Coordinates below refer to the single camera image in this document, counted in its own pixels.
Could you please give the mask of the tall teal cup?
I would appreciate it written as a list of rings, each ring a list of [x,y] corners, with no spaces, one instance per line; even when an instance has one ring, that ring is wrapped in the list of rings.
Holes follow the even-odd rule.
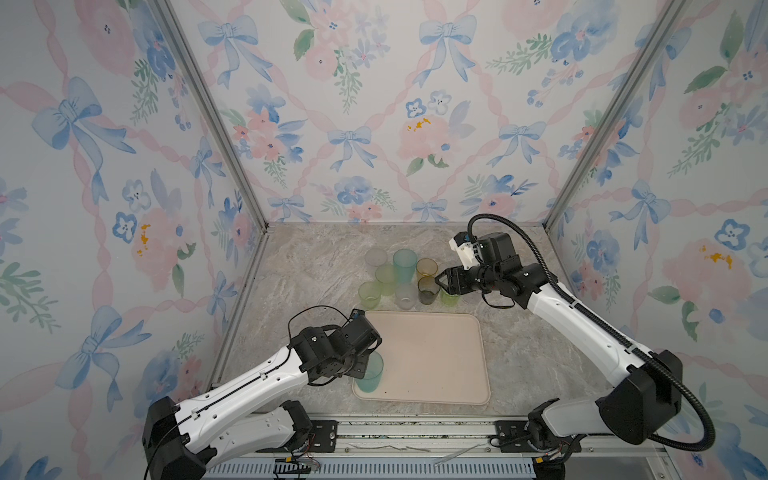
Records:
[[[368,363],[362,379],[356,381],[356,385],[363,393],[374,392],[381,381],[384,370],[383,357],[378,352],[373,352],[368,357]]]
[[[416,271],[418,255],[411,249],[399,249],[393,255],[396,282],[398,285],[412,282]]]

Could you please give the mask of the tall frosted clear cup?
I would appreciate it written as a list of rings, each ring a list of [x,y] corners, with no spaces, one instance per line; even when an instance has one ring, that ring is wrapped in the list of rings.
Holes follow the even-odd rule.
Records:
[[[379,247],[372,247],[364,255],[365,266],[369,271],[375,272],[380,266],[388,262],[388,253]]]

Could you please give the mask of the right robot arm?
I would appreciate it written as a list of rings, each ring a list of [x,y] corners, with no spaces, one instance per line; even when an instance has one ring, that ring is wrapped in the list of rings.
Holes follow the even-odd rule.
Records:
[[[565,336],[610,387],[599,395],[537,406],[526,425],[532,448],[545,452],[568,437],[592,434],[639,445],[680,413],[682,395],[673,383],[682,377],[681,361],[668,351],[652,353],[611,325],[600,326],[541,264],[523,265],[508,234],[460,232],[449,246],[461,263],[438,275],[446,293],[497,292],[513,301]]]

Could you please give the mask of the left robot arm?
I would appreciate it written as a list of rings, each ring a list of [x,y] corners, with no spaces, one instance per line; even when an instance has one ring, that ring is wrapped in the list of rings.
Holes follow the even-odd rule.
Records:
[[[313,424],[297,400],[257,409],[303,386],[321,387],[363,377],[382,337],[366,313],[354,309],[340,325],[305,327],[246,373],[196,397],[163,397],[148,409],[142,436],[147,479],[200,479],[228,460],[253,452],[305,449]]]

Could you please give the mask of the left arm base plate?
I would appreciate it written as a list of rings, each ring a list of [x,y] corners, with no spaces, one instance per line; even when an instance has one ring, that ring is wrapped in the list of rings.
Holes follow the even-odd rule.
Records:
[[[281,450],[291,453],[334,453],[338,427],[339,422],[336,420],[311,420],[309,426],[296,427]]]

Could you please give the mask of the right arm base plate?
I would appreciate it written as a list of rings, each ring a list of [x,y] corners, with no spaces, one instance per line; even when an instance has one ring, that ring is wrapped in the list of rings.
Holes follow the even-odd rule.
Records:
[[[528,420],[499,420],[494,423],[494,429],[495,432],[488,438],[488,443],[502,453],[557,456],[582,451],[581,443],[574,436],[555,437],[537,426],[530,431]]]

